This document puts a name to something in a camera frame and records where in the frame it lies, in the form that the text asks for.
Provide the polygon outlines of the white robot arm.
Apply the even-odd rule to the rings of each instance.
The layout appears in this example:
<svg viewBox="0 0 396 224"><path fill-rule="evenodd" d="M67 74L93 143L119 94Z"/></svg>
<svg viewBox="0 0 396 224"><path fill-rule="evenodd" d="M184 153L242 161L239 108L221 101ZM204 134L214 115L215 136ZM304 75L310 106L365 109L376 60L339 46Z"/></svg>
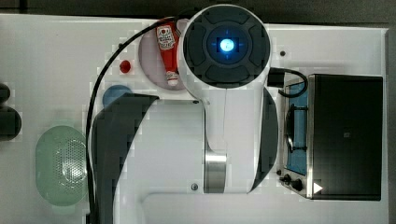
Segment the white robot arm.
<svg viewBox="0 0 396 224"><path fill-rule="evenodd" d="M253 191L274 158L264 152L270 62L267 29L247 9L216 5L195 14L179 39L177 69L200 108L202 145L133 151L158 97L125 93L109 104L93 122L92 224L143 224L141 205L154 193Z"/></svg>

